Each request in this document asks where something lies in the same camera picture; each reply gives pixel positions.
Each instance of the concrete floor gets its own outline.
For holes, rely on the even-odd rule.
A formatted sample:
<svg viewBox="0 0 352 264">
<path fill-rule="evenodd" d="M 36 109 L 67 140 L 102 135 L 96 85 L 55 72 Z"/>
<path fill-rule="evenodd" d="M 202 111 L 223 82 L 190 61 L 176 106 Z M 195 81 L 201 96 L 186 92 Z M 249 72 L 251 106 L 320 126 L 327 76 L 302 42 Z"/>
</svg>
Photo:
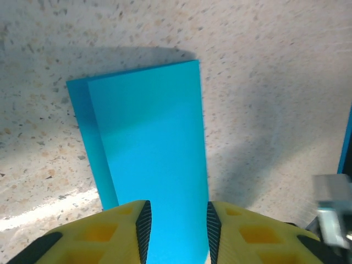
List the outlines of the concrete floor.
<svg viewBox="0 0 352 264">
<path fill-rule="evenodd" d="M 208 181 L 304 226 L 352 101 L 351 0 L 18 0 L 0 8 L 0 263 L 101 204 L 65 81 L 201 60 Z"/>
</svg>

